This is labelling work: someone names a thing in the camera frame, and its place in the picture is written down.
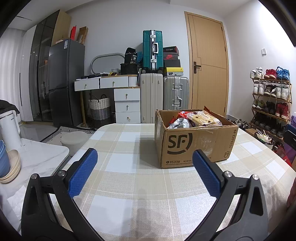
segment kettle handle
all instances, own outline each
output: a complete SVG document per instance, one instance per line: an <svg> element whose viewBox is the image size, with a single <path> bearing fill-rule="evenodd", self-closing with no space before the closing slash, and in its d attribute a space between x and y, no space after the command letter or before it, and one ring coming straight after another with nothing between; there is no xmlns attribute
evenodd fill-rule
<svg viewBox="0 0 296 241"><path fill-rule="evenodd" d="M13 115L15 116L15 125L17 126L17 131L18 133L20 133L20 127L17 122L17 113L15 112L15 110L13 110L12 112L13 112Z"/></svg>

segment table leg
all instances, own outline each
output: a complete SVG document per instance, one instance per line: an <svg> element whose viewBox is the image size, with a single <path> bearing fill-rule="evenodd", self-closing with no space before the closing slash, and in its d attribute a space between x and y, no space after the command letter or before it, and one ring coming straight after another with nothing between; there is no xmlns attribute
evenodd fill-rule
<svg viewBox="0 0 296 241"><path fill-rule="evenodd" d="M83 123L80 126L81 127L86 127L86 120L85 120L85 112L84 112L84 103L83 103L82 91L80 91L80 102L81 102L81 111L82 111L82 119L83 119Z"/></svg>

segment stool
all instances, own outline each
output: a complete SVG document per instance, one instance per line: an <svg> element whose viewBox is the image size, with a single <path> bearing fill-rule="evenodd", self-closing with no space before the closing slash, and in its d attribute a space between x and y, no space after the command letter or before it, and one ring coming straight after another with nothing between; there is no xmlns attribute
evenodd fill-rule
<svg viewBox="0 0 296 241"><path fill-rule="evenodd" d="M89 139L89 136L82 131L74 131L66 133L61 137L63 146L69 148L69 155L73 156Z"/></svg>

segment beige suitcase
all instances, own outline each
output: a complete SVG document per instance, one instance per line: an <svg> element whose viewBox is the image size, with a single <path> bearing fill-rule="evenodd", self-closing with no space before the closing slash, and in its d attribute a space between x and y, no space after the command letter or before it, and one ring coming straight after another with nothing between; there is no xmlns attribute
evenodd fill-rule
<svg viewBox="0 0 296 241"><path fill-rule="evenodd" d="M141 123L154 123L155 111L163 109L163 75L141 74Z"/></svg>

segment curtain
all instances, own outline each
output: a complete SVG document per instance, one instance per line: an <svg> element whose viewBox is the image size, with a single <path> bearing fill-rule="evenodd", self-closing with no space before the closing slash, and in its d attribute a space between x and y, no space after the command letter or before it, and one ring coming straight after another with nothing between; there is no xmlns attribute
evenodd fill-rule
<svg viewBox="0 0 296 241"><path fill-rule="evenodd" d="M20 51L24 34L23 30L7 28L0 38L0 99L14 104L18 109Z"/></svg>

